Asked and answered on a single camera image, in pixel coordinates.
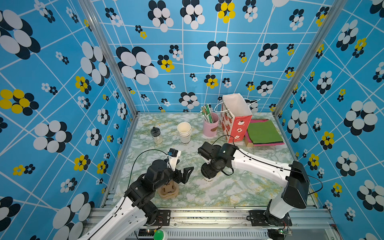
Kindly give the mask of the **brown pulp cup carrier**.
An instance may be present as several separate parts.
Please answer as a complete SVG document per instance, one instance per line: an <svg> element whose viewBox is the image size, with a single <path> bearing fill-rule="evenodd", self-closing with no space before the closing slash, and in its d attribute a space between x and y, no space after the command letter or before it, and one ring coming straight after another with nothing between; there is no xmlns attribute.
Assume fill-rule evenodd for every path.
<svg viewBox="0 0 384 240"><path fill-rule="evenodd" d="M168 184L158 189L160 198L164 200L176 198L179 192L179 185L175 181L170 181Z"/></svg>

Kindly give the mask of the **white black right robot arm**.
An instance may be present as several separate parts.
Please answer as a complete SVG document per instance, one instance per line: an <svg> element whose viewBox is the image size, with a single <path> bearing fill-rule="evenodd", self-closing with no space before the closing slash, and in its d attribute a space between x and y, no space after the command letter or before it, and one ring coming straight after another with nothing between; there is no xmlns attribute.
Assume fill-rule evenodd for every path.
<svg viewBox="0 0 384 240"><path fill-rule="evenodd" d="M231 144L212 145L204 142L198 154L207 160L201 167L204 178L212 179L228 167L244 170L280 185L282 191L268 203L264 216L267 221L282 220L292 209L305 209L309 195L309 176L303 164L279 163L252 155Z"/></svg>

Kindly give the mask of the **white paper coffee cup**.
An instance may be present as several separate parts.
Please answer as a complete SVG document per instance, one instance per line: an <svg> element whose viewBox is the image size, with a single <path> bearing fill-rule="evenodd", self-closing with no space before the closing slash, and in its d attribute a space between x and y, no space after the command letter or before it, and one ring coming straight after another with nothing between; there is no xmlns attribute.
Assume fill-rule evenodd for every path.
<svg viewBox="0 0 384 240"><path fill-rule="evenodd" d="M209 179L209 178L206 178L206 177L203 177L204 178L204 180L206 181L206 182L212 182L213 181L213 179Z"/></svg>

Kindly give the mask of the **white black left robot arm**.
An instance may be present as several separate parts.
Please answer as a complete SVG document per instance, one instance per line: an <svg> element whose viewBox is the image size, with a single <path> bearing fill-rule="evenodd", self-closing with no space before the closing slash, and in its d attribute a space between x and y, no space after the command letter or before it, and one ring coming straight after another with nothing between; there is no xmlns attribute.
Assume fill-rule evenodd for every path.
<svg viewBox="0 0 384 240"><path fill-rule="evenodd" d="M155 160L139 176L116 206L81 240L124 240L135 230L156 221L158 208L151 202L156 191L171 181L187 183L194 167L182 171L171 168L167 160Z"/></svg>

